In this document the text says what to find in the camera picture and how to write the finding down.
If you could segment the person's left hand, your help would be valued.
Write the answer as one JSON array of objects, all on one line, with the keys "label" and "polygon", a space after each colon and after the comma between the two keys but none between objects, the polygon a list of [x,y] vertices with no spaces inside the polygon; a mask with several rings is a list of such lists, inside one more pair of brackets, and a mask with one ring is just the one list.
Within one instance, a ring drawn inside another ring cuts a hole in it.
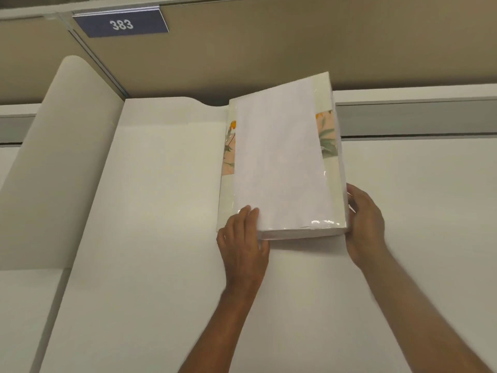
[{"label": "person's left hand", "polygon": [[259,209],[247,205],[227,220],[217,234],[226,274],[226,287],[257,292],[268,263],[261,261],[258,239]]}]

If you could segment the large white paper sheet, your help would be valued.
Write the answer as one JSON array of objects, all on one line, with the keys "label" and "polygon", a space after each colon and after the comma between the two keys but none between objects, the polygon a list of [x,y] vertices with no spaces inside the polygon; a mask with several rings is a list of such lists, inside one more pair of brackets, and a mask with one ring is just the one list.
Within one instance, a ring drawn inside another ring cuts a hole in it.
[{"label": "large white paper sheet", "polygon": [[[125,103],[40,373],[176,373],[225,286],[224,108]],[[497,138],[349,140],[346,179],[497,373]],[[232,373],[408,373],[343,237],[271,243]]]}]

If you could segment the silver partition frame post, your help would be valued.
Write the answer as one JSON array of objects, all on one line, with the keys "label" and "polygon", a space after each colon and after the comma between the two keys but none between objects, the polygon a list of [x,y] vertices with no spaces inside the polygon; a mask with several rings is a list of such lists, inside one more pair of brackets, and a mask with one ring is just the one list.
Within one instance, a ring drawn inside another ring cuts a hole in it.
[{"label": "silver partition frame post", "polygon": [[87,45],[85,40],[81,37],[81,35],[76,31],[75,27],[71,24],[70,20],[64,13],[56,12],[56,17],[65,25],[66,29],[72,35],[72,37],[78,42],[78,44],[82,47],[82,49],[91,57],[91,59],[95,62],[97,67],[105,74],[106,78],[113,84],[113,86],[117,89],[117,93],[121,96],[122,99],[128,99],[130,97],[127,90],[121,85],[121,83],[115,78],[112,72],[105,66],[105,64],[100,60],[100,58],[93,52],[92,49]]}]

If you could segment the blue number sign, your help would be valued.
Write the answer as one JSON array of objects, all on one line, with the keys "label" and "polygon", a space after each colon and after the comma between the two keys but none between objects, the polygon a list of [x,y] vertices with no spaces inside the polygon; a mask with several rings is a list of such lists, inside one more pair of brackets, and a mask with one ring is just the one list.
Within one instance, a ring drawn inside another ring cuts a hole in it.
[{"label": "blue number sign", "polygon": [[159,6],[76,13],[73,19],[89,38],[169,32]]}]

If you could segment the person's right hand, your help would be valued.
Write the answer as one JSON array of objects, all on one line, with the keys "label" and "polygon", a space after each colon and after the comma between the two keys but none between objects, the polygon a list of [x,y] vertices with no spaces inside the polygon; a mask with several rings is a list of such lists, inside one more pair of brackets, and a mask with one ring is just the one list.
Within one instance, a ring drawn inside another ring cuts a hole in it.
[{"label": "person's right hand", "polygon": [[385,221],[380,208],[364,192],[364,205],[354,213],[349,207],[350,226],[345,235],[347,252],[364,270],[390,254],[385,240]]}]

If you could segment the curled white paper sheet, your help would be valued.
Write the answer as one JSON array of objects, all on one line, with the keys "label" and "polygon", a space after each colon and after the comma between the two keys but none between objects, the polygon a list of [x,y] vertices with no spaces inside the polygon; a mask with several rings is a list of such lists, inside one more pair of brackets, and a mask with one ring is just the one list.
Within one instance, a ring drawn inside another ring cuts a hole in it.
[{"label": "curled white paper sheet", "polygon": [[72,267],[123,106],[63,59],[0,188],[0,270]]}]

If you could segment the person's left forearm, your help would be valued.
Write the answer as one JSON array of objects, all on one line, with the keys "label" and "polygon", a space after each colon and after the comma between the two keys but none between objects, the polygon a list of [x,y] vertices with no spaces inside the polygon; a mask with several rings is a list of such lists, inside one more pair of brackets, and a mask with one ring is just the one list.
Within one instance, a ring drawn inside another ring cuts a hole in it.
[{"label": "person's left forearm", "polygon": [[218,305],[178,373],[229,373],[236,346],[261,281],[226,285]]}]

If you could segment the grey partition base rail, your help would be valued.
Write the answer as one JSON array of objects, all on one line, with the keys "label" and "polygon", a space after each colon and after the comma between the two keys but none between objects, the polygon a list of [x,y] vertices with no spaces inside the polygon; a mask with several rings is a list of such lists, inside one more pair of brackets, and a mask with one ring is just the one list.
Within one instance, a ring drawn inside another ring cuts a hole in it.
[{"label": "grey partition base rail", "polygon": [[497,83],[333,92],[345,140],[497,137]]}]

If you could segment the beige partition panel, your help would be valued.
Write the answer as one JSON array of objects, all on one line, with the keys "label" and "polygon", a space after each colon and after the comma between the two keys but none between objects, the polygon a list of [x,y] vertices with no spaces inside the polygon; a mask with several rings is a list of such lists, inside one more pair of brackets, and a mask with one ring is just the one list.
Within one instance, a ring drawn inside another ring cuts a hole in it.
[{"label": "beige partition panel", "polygon": [[62,21],[36,17],[0,20],[0,105],[41,103],[66,56],[84,59],[124,98]]},{"label": "beige partition panel", "polygon": [[497,83],[497,0],[213,0],[169,32],[89,38],[130,98],[232,98],[328,72],[333,90]]}]

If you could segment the person's right forearm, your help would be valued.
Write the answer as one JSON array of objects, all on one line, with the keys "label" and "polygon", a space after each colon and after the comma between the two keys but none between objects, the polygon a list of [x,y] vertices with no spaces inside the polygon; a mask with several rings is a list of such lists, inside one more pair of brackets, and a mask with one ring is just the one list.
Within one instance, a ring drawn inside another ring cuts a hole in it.
[{"label": "person's right forearm", "polygon": [[394,258],[374,245],[360,269],[412,373],[494,373]]}]

